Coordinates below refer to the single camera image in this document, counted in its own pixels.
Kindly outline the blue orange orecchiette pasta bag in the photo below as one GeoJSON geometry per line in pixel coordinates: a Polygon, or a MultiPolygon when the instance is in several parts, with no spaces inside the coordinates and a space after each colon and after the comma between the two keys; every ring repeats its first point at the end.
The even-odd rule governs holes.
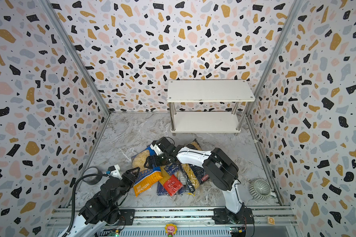
{"type": "Polygon", "coordinates": [[[144,167],[147,158],[153,155],[155,155],[155,152],[148,146],[145,150],[132,157],[132,168],[140,168],[140,173],[133,186],[136,197],[163,178],[160,167],[144,167]]]}

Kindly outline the dark blue penne pasta bag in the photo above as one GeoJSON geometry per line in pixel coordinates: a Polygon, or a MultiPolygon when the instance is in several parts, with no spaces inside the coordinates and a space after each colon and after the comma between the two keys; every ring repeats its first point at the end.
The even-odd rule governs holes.
{"type": "Polygon", "coordinates": [[[209,179],[203,163],[211,155],[211,151],[203,151],[199,142],[194,139],[179,152],[180,161],[185,164],[184,170],[190,177],[191,183],[197,189],[209,179]]]}

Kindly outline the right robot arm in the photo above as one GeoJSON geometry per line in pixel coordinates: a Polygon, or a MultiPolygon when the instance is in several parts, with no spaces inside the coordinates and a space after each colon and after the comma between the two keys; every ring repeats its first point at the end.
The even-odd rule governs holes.
{"type": "Polygon", "coordinates": [[[245,206],[238,191],[238,166],[220,149],[200,151],[187,146],[175,146],[167,137],[153,141],[153,153],[146,158],[145,168],[171,164],[189,164],[204,169],[212,183],[222,190],[225,208],[214,209],[216,224],[255,224],[252,210],[245,206]]]}

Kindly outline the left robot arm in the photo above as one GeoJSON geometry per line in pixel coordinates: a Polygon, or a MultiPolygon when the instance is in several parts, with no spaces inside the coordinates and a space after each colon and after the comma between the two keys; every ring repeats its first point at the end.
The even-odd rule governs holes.
{"type": "Polygon", "coordinates": [[[140,174],[140,168],[133,168],[120,173],[119,166],[111,166],[105,173],[87,174],[79,178],[73,186],[76,190],[80,181],[88,177],[106,177],[96,193],[76,213],[75,198],[71,201],[71,219],[68,227],[59,234],[60,237],[93,237],[107,225],[115,236],[119,236],[126,226],[134,221],[134,209],[121,210],[120,205],[134,186],[140,174]]]}

